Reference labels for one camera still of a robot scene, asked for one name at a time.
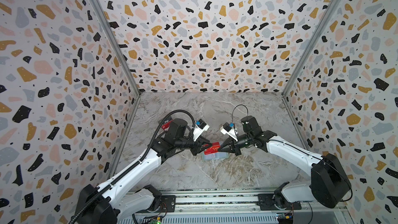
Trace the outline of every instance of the black mounting plate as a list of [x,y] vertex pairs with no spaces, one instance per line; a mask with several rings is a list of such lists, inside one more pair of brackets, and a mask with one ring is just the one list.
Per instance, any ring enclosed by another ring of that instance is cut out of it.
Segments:
[[[260,210],[279,210],[273,204],[273,194],[258,194],[257,205],[260,206]],[[293,202],[293,207],[295,210],[301,210],[300,202]],[[292,206],[289,205],[286,210],[292,210]]]
[[[166,209],[164,208],[164,205],[166,204],[167,208],[167,213],[172,213],[174,212],[176,208],[176,196],[175,195],[162,195],[160,197],[160,205],[162,206],[162,213],[166,212]],[[138,213],[152,213],[149,212],[148,210],[141,210],[138,211]]]

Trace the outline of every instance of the wire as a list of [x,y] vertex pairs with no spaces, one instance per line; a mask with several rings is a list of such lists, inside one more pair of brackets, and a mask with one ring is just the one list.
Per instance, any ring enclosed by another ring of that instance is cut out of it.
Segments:
[[314,217],[314,212],[312,211],[312,207],[311,207],[311,204],[309,203],[309,202],[307,202],[308,203],[308,205],[310,206],[310,208],[311,208],[311,220],[308,222],[308,224],[310,224],[311,223],[311,221],[312,221],[312,217]]
[[[248,116],[249,116],[249,110],[248,110],[248,108],[247,108],[245,105],[242,105],[242,104],[237,105],[236,107],[239,107],[239,106],[244,106],[244,107],[246,108],[246,112],[247,112],[246,117],[248,117]],[[232,110],[231,122],[232,122],[232,124],[234,125],[235,136],[238,137],[238,134],[236,133],[235,123],[234,123],[234,111],[235,111],[236,107]]]
[[[280,142],[280,143],[282,143],[282,144],[286,144],[286,145],[288,145],[288,146],[290,146],[290,147],[293,147],[293,148],[295,148],[296,150],[298,150],[298,151],[300,151],[300,152],[302,152],[302,153],[304,153],[304,154],[310,156],[310,154],[308,154],[308,153],[306,153],[306,152],[303,152],[301,149],[298,149],[298,148],[296,148],[296,147],[294,147],[294,146],[292,146],[292,145],[290,145],[290,144],[288,144],[288,143],[283,143],[283,142],[280,141],[280,140],[270,139],[269,141],[276,141],[276,142]],[[329,165],[329,167],[331,167],[332,169],[334,169],[337,173],[339,173],[340,177],[346,182],[346,184],[347,184],[347,186],[348,186],[348,188],[349,188],[349,190],[350,190],[350,192],[351,192],[350,198],[348,198],[347,200],[341,200],[340,202],[346,202],[346,201],[351,200],[351,199],[352,199],[352,196],[353,196],[353,192],[352,192],[352,188],[351,188],[350,184],[349,184],[349,183],[347,182],[347,180],[343,177],[343,175],[342,175],[339,171],[336,170],[335,167],[331,166],[331,165],[328,164],[326,161],[323,161],[323,162],[326,163],[327,165]]]

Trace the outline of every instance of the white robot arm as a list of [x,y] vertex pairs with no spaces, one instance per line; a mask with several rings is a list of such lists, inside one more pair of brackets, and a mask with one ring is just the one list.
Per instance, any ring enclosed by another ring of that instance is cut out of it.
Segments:
[[318,201],[326,207],[334,208],[349,190],[352,191],[351,183],[337,157],[307,151],[274,132],[263,132],[253,116],[242,118],[241,123],[245,133],[240,136],[233,123],[225,123],[221,127],[220,131],[229,137],[220,146],[219,152],[235,153],[238,156],[241,148],[253,145],[291,162],[311,177],[310,181],[286,182],[277,188],[273,197],[276,207],[284,209],[296,201]]
[[190,150],[194,156],[211,146],[202,133],[208,130],[202,119],[194,121],[192,115],[184,110],[169,113],[163,121],[175,112],[187,113],[193,122],[193,130],[183,119],[174,119],[169,129],[157,136],[162,124],[155,131],[148,148],[122,171],[94,188],[87,185],[80,193],[75,215],[69,224],[115,224],[141,210],[156,211],[160,206],[161,193],[151,185],[145,186],[135,194],[125,196],[143,177],[159,167],[168,158]]

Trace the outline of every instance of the terrazzo wallpaper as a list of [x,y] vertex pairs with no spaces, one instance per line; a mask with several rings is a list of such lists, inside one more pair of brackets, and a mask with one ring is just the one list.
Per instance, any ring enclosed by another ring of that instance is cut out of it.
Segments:
[[281,91],[330,0],[99,0],[144,91]]
[[286,97],[311,149],[340,159],[358,224],[398,223],[397,15],[396,0],[342,0]]
[[0,0],[0,223],[63,223],[107,179],[131,86],[88,0]]

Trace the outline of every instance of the grey marble surface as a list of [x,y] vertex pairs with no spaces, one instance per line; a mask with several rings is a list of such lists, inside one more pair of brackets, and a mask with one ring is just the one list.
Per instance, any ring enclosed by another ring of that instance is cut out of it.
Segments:
[[[284,139],[302,146],[289,118],[280,93],[143,93],[117,171],[131,163],[146,148],[158,121],[176,109],[189,111],[195,119],[202,118],[210,126],[203,136],[211,142],[224,142],[220,132],[225,122],[231,122],[236,105],[244,104],[249,115],[256,117],[262,130],[276,132]],[[243,133],[239,120],[246,109],[238,107],[234,121]],[[190,118],[176,113],[173,118]],[[152,184],[157,189],[231,189],[278,187],[283,182],[308,178],[296,166],[255,147],[244,148],[241,156],[204,161],[201,155],[184,151],[163,163],[144,177],[133,190]]]

